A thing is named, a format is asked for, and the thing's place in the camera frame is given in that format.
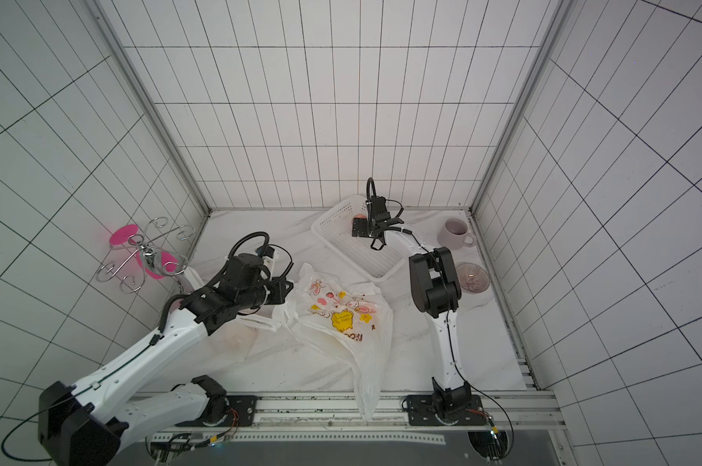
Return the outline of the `pink wine glass upper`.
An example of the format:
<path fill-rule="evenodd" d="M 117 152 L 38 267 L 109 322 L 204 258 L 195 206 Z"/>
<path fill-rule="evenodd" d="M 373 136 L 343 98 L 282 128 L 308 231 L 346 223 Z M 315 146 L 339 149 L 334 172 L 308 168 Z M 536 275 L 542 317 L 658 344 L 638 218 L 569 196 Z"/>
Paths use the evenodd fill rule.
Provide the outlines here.
<path fill-rule="evenodd" d="M 115 246 L 120 246 L 123 244 L 127 244 L 129 242 L 129 239 L 136 235 L 139 231 L 139 228 L 136 224 L 128 224 L 125 225 L 118 230 L 116 230 L 109 238 L 109 245 L 111 247 Z"/>

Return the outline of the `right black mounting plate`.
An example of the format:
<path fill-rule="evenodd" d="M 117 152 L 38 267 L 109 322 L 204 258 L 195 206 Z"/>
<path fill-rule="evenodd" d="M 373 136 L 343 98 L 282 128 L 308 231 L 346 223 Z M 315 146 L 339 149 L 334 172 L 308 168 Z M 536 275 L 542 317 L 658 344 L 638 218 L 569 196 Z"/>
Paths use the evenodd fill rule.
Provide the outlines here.
<path fill-rule="evenodd" d="M 486 426 L 487 416 L 479 396 L 467 401 L 434 401 L 432 395 L 409 395 L 401 402 L 408 424 L 417 427 Z"/>

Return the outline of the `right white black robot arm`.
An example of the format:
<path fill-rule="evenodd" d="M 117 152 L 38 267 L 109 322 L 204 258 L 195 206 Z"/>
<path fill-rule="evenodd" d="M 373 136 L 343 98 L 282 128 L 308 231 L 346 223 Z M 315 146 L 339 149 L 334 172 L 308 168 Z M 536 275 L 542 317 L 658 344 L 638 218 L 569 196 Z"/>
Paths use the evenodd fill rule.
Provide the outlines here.
<path fill-rule="evenodd" d="M 453 254 L 448 248 L 434 248 L 420 241 L 404 226 L 401 213 L 393 215 L 388 199 L 366 196 L 366 213 L 353 221 L 352 235 L 370 238 L 372 250 L 391 248 L 408 259 L 410 294 L 430 326 L 434 360 L 432 409 L 443 425 L 454 425 L 473 401 L 473 387 L 459 367 L 455 323 L 462 288 Z"/>

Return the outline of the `black mounting plate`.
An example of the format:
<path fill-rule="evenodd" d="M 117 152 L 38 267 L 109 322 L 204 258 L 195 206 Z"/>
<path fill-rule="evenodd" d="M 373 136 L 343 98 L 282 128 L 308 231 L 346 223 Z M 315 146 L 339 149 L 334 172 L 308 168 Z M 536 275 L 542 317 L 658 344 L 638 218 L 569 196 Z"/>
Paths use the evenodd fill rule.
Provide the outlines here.
<path fill-rule="evenodd" d="M 215 401 L 207 403 L 205 411 L 199 417 L 178 423 L 177 427 L 248 427 L 253 424 L 258 400 L 253 395 L 217 397 Z"/>
<path fill-rule="evenodd" d="M 479 396 L 467 401 L 434 401 L 432 395 L 409 395 L 401 402 L 408 424 L 417 427 L 486 426 L 487 416 Z"/>

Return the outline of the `pink wine glass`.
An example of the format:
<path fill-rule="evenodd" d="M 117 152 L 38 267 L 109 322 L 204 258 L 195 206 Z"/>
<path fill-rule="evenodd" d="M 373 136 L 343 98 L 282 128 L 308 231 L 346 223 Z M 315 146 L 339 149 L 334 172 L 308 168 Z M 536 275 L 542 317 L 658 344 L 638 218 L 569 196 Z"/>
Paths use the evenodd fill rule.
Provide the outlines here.
<path fill-rule="evenodd" d="M 120 246 L 123 244 L 127 244 L 129 242 L 129 239 L 136 235 L 139 231 L 139 228 L 136 224 L 128 224 L 125 225 L 118 230 L 116 230 L 109 238 L 109 245 L 111 247 L 115 246 Z"/>
<path fill-rule="evenodd" d="M 179 273 L 178 259 L 166 250 L 145 250 L 134 256 L 138 265 L 153 279 L 162 280 Z"/>

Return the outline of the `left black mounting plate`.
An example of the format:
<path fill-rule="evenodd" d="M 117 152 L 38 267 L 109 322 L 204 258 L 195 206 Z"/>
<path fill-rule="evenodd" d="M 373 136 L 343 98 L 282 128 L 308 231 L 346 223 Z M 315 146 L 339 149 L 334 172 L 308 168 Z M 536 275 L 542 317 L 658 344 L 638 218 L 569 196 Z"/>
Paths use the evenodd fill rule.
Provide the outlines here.
<path fill-rule="evenodd" d="M 215 401 L 207 403 L 205 411 L 199 417 L 178 423 L 177 427 L 248 427 L 253 424 L 258 400 L 253 395 L 217 397 Z"/>

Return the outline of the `pink wine glass lower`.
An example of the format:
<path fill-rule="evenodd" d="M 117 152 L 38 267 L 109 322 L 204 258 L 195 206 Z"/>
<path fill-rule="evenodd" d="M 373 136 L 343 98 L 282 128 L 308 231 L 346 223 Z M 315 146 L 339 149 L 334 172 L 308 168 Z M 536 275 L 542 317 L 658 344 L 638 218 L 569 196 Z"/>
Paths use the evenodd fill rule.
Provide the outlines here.
<path fill-rule="evenodd" d="M 138 265 L 153 279 L 162 280 L 179 273 L 178 259 L 166 250 L 145 250 L 134 256 Z"/>

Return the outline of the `white bag red lettering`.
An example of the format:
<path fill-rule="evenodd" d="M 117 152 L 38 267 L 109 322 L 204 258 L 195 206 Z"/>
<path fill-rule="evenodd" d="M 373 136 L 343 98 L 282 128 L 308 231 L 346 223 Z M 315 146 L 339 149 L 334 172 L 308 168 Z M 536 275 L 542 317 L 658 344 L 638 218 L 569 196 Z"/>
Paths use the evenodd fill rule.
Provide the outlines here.
<path fill-rule="evenodd" d="M 281 322 L 268 316 L 238 316 L 211 335 L 206 345 L 216 357 L 239 362 L 249 355 L 261 333 L 275 333 L 281 326 Z"/>

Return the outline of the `white perforated plastic basket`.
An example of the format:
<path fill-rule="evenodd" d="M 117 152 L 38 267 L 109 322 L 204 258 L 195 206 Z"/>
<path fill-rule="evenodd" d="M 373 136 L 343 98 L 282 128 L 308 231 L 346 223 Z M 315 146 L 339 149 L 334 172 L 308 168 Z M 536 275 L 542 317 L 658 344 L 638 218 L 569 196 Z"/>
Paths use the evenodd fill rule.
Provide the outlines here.
<path fill-rule="evenodd" d="M 366 198 L 355 194 L 323 213 L 312 223 L 311 231 L 368 281 L 380 283 L 403 266 L 404 257 L 390 247 L 372 250 L 370 238 L 352 235 L 354 219 L 365 214 Z"/>

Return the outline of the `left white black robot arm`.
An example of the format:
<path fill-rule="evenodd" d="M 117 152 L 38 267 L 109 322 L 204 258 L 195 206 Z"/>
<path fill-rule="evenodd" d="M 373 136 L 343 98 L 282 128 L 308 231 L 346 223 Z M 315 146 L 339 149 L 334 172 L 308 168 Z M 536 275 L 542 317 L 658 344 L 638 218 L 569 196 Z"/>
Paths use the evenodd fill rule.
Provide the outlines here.
<path fill-rule="evenodd" d="M 133 395 L 176 357 L 239 316 L 286 301 L 287 275 L 272 274 L 279 246 L 230 254 L 203 287 L 177 295 L 149 335 L 96 372 L 55 382 L 38 402 L 38 441 L 57 465 L 105 465 L 130 444 L 179 423 L 215 427 L 234 418 L 226 390 L 202 375 L 142 401 Z"/>

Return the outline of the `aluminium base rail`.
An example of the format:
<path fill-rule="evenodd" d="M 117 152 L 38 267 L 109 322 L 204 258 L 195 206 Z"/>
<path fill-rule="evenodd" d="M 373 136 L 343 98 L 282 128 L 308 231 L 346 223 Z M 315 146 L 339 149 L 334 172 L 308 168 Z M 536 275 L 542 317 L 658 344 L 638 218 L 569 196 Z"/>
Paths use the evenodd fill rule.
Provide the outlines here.
<path fill-rule="evenodd" d="M 500 452 L 521 446 L 521 433 L 545 431 L 562 465 L 574 465 L 577 458 L 568 442 L 568 426 L 550 391 L 497 391 L 473 394 L 480 397 L 486 426 L 417 427 L 408 424 L 401 408 L 414 392 L 388 391 L 382 394 L 372 420 L 362 420 L 354 396 L 347 392 L 231 393 L 259 398 L 253 424 L 227 429 L 177 427 L 177 424 L 144 438 L 157 446 L 156 461 L 170 463 L 188 450 L 220 445 L 228 441 L 341 441 L 413 442 L 441 445 L 447 432 L 463 432 L 477 454 L 490 464 L 502 463 Z"/>

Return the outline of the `white bag cartoon print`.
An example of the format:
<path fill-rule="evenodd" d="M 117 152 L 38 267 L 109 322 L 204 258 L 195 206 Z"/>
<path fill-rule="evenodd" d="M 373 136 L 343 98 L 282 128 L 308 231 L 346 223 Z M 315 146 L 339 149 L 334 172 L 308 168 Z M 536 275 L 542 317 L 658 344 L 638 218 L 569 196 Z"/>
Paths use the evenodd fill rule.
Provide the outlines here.
<path fill-rule="evenodd" d="M 345 285 L 305 262 L 272 317 L 304 346 L 350 367 L 362 420 L 372 420 L 391 352 L 394 311 L 372 282 Z"/>

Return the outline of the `pink ceramic mug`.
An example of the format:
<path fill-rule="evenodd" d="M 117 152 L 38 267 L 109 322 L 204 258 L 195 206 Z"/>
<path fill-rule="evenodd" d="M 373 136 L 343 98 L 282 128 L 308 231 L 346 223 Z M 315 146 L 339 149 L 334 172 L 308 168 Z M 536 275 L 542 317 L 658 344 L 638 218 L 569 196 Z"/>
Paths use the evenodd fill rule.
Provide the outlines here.
<path fill-rule="evenodd" d="M 449 250 L 473 248 L 475 236 L 469 231 L 469 225 L 461 219 L 446 219 L 437 235 L 438 243 Z"/>

